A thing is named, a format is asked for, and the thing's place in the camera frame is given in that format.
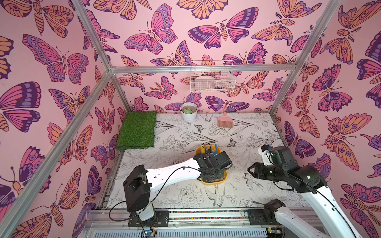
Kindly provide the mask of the blue fork yellow handle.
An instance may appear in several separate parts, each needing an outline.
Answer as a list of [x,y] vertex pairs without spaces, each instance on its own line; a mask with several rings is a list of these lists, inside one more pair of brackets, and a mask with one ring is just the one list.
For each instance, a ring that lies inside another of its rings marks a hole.
[[218,153],[219,153],[219,151],[218,151],[218,146],[217,146],[216,144],[212,144],[212,145],[210,146],[210,150],[211,150],[211,152],[212,152],[213,154],[218,154]]

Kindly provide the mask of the yellow plastic storage tray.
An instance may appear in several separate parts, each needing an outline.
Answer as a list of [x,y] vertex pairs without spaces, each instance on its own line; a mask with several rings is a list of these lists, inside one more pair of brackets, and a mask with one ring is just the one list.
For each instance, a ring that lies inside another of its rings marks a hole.
[[227,170],[232,166],[232,161],[217,144],[203,143],[196,150],[194,157],[201,170],[198,180],[205,185],[221,183],[228,178]]

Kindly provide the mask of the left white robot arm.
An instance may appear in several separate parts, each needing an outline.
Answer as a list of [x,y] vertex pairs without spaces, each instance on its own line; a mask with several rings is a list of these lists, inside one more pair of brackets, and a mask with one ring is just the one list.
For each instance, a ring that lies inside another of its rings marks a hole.
[[217,155],[198,153],[184,162],[158,169],[138,165],[123,182],[127,211],[133,217],[147,221],[156,216],[152,194],[158,196],[165,187],[187,180],[207,184],[223,181],[232,165],[224,151]]

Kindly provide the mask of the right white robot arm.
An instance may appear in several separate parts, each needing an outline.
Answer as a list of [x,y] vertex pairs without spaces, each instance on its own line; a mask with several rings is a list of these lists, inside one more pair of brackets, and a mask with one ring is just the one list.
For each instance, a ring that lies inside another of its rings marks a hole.
[[361,235],[334,199],[326,180],[312,166],[301,167],[285,146],[263,145],[258,149],[262,162],[248,167],[255,178],[273,183],[285,182],[300,194],[317,214],[327,233],[317,230],[295,215],[279,199],[264,204],[264,221],[277,222],[299,238],[359,238]]

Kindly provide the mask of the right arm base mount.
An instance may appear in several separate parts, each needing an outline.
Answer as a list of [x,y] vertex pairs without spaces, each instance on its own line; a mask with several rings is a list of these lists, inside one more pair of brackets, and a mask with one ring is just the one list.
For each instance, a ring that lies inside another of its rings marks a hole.
[[268,209],[248,209],[247,218],[251,226],[280,225],[280,223],[275,218],[275,212]]

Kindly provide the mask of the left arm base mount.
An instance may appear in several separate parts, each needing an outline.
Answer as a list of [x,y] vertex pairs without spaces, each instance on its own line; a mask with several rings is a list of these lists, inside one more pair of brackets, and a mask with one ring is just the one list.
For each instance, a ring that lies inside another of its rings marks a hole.
[[128,222],[129,227],[168,227],[169,210],[148,211],[131,218]]

